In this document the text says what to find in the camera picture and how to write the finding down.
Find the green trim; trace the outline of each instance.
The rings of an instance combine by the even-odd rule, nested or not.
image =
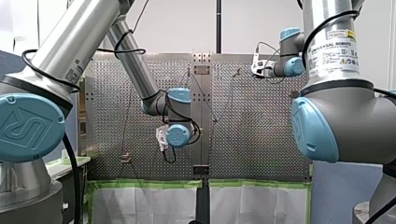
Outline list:
[[[201,180],[193,181],[159,181],[141,179],[118,179],[118,180],[96,180],[90,181],[89,185],[96,186],[97,189],[197,189],[202,187]]]
[[[193,181],[159,181],[141,179],[93,180],[88,182],[88,212],[92,224],[93,195],[98,189],[198,189],[202,187],[201,180]]]
[[[214,188],[228,188],[228,187],[262,187],[262,188],[282,188],[282,189],[308,189],[310,183],[303,182],[279,182],[270,180],[248,180],[248,179],[230,179],[230,180],[217,180],[210,179],[209,187]]]
[[[309,164],[309,175],[310,176],[314,175],[314,164]]]
[[[312,183],[309,183],[309,187],[307,189],[308,189],[308,192],[306,193],[306,224],[311,224]]]
[[[82,162],[87,160],[89,157],[77,157],[77,163]],[[61,164],[61,165],[70,165],[70,159],[66,159],[64,160],[64,162],[61,162],[61,159],[55,160],[55,161],[49,161],[46,163],[46,165],[51,166],[51,165],[55,165],[55,164]]]

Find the light blue joint cap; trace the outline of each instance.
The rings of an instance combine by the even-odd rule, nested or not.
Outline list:
[[[286,62],[285,77],[297,77],[303,74],[305,71],[303,60],[300,57],[295,57]]]
[[[300,33],[301,33],[301,30],[298,27],[286,28],[282,32],[280,32],[280,41],[284,41],[287,38],[290,38],[294,35],[299,35]]]
[[[174,101],[189,104],[191,103],[190,90],[186,88],[172,88],[168,90],[168,96]]]
[[[64,137],[64,114],[52,101],[29,93],[0,96],[0,161],[34,161]]]
[[[181,124],[174,124],[166,132],[166,141],[171,147],[184,147],[190,142],[190,131]]]
[[[332,129],[318,108],[307,98],[299,97],[291,106],[294,140],[307,158],[337,162],[338,145]]]

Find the grey wall panel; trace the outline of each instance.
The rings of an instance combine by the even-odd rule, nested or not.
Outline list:
[[[305,181],[307,161],[297,149],[290,122],[290,93],[305,77],[257,79],[251,55],[213,55],[213,178]]]

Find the pegboard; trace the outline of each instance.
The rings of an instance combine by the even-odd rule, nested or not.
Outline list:
[[[160,89],[189,88],[191,55],[147,55]],[[90,179],[192,179],[191,150],[177,149],[177,162],[166,163],[155,130],[161,117],[145,115],[141,100],[113,55],[95,55],[86,73],[87,149],[93,156]],[[131,163],[121,163],[125,153]],[[172,160],[172,153],[167,157]]]
[[[290,109],[306,77],[257,79],[251,60],[251,55],[212,56],[218,122],[212,125],[210,176],[305,181],[310,161],[294,143]]]
[[[192,55],[145,57],[160,89],[191,86],[190,71],[198,63]],[[203,131],[210,135],[206,138],[209,144],[202,144],[210,147],[202,148],[209,152],[210,177],[303,181],[309,175],[309,161],[292,138],[290,94],[304,86],[305,77],[270,84],[251,76],[251,59],[251,55],[211,55],[211,108],[198,110],[211,114],[205,118],[212,118],[210,130]],[[86,89],[87,147],[96,155],[90,179],[193,178],[192,156],[196,153],[191,150],[196,147],[179,149],[175,164],[163,161],[155,138],[161,117],[140,111],[140,99],[113,55],[99,53],[94,57],[86,75]],[[132,155],[130,164],[120,162],[126,152]]]

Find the warning label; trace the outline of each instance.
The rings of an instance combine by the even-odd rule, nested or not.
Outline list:
[[[356,42],[351,38],[333,38],[308,50],[309,76],[324,77],[339,70],[359,72]]]
[[[351,38],[351,39],[356,40],[356,34],[355,34],[355,32],[353,32],[351,30],[329,31],[329,32],[327,32],[327,38],[328,39]]]

